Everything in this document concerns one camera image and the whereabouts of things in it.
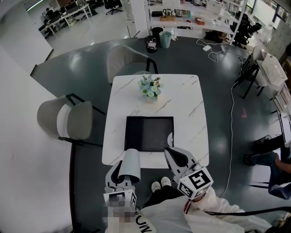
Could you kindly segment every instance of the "fluorescent light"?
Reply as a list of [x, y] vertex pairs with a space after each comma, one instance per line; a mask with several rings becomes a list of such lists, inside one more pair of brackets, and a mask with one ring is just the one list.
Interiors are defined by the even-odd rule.
[[34, 8], [37, 4], [41, 3], [43, 0], [40, 0], [39, 2], [35, 3], [33, 6], [31, 6], [30, 8], [28, 8], [26, 11], [31, 10], [32, 8]]

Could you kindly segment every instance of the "flower bouquet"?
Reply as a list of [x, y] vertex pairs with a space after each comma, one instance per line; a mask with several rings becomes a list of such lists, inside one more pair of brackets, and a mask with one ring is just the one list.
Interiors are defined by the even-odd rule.
[[158, 77], [156, 79], [152, 79], [152, 75], [146, 77], [146, 75], [142, 76], [143, 79], [138, 81], [138, 85], [140, 86], [140, 90], [142, 91], [142, 96], [145, 99], [151, 99], [152, 101], [157, 101], [158, 96], [161, 94], [161, 88], [163, 84], [160, 84], [161, 78]]

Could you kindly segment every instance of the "white shoe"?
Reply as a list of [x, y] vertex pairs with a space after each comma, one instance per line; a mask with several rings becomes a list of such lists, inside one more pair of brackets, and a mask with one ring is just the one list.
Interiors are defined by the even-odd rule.
[[155, 190], [161, 189], [161, 185], [159, 182], [155, 181], [151, 184], [151, 190], [152, 192], [155, 192]]
[[162, 184], [162, 187], [164, 187], [165, 185], [172, 186], [171, 180], [168, 177], [163, 177], [161, 179], [161, 184]]

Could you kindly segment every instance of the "marble tabletop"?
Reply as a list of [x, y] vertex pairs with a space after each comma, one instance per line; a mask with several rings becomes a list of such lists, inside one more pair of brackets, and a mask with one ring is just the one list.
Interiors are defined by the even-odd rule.
[[[174, 146], [190, 151], [202, 166], [209, 163], [205, 109], [197, 75], [157, 74], [164, 87], [157, 102], [142, 98], [142, 75], [116, 76], [113, 81], [103, 142], [102, 162], [123, 159], [127, 116], [174, 117]], [[168, 168], [163, 152], [140, 152], [141, 168]]]

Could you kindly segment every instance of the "light blue bucket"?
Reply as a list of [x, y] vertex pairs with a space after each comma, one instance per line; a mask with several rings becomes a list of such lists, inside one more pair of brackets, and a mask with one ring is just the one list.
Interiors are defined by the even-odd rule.
[[169, 48], [171, 39], [172, 39], [172, 34], [168, 31], [161, 31], [159, 35], [160, 35], [161, 47], [163, 49]]

